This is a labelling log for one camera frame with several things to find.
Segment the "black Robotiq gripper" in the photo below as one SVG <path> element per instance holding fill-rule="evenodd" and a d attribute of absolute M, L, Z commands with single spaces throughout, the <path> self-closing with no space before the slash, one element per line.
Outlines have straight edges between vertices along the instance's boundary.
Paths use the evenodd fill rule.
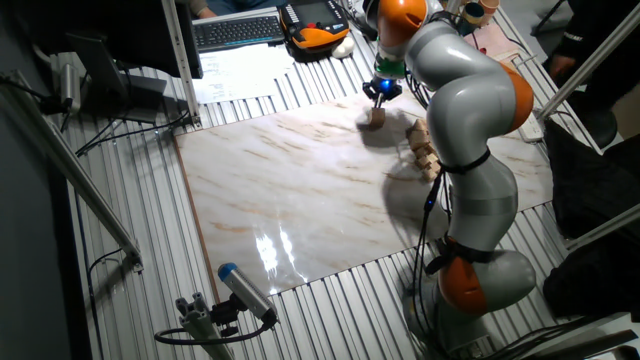
<path fill-rule="evenodd" d="M 375 77 L 372 82 L 363 84 L 365 95 L 373 102 L 374 108 L 381 108 L 384 98 L 391 101 L 402 94 L 402 87 L 396 79 Z"/>

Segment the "person right hand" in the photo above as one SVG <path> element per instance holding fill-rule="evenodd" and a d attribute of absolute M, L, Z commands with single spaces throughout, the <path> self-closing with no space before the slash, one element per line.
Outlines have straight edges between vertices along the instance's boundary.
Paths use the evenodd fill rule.
<path fill-rule="evenodd" d="M 553 55 L 548 63 L 549 75 L 553 80 L 558 80 L 570 71 L 576 64 L 576 60 L 564 55 Z"/>

